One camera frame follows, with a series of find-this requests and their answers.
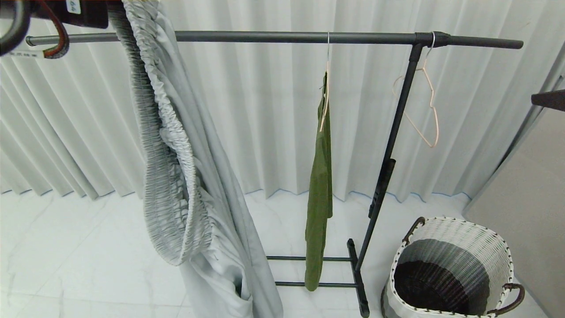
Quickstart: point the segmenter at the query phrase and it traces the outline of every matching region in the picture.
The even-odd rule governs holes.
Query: gray wall
[[[563,317],[565,113],[543,110],[465,217],[507,240],[521,282],[550,317]]]

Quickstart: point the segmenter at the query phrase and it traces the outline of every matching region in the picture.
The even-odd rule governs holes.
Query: brown basket handle
[[[406,236],[402,239],[403,242],[406,242],[406,245],[410,244],[410,241],[408,240],[408,237],[410,235],[412,235],[412,233],[414,232],[414,230],[416,229],[416,227],[418,225],[420,225],[420,223],[425,224],[425,217],[419,217],[416,222],[414,222],[414,224],[412,225],[412,227],[410,228],[410,230],[408,231],[408,233],[406,233]]]
[[[518,293],[518,297],[516,297],[516,300],[509,304],[506,307],[502,307],[500,309],[494,309],[494,310],[490,310],[488,311],[486,314],[490,314],[493,313],[495,314],[495,317],[498,315],[502,315],[503,313],[507,313],[508,311],[514,310],[514,308],[518,307],[519,304],[522,303],[522,301],[524,300],[524,297],[526,296],[526,289],[524,288],[524,286],[522,286],[521,284],[517,284],[517,283],[507,283],[504,284],[504,289],[520,289],[520,292]]]

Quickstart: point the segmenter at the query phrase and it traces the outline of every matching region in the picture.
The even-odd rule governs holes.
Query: rack foot
[[[353,272],[353,280],[355,282],[355,290],[357,291],[357,300],[359,301],[359,311],[361,317],[369,317],[369,302],[367,301],[367,294],[365,294],[365,285],[363,284],[363,277],[360,270],[355,270],[357,266],[357,252],[355,251],[355,243],[353,239],[347,240],[347,250],[349,251],[349,258],[351,259],[351,271]]]

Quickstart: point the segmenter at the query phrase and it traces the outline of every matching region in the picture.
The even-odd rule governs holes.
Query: woven basket
[[[381,310],[386,318],[496,317],[524,300],[513,280],[500,235],[455,218],[420,217],[394,257]],[[512,289],[518,298],[502,307]]]

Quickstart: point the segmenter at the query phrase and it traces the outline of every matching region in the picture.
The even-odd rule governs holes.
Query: green garment
[[[316,152],[312,174],[310,175],[310,193],[308,195],[308,217],[306,220],[306,275],[305,285],[310,291],[318,288],[321,268],[324,260],[325,230],[328,218],[332,217],[332,147],[329,129],[329,102],[325,115],[324,128],[320,125],[325,105],[328,74],[324,75],[323,93],[318,106],[318,130],[316,134]]]

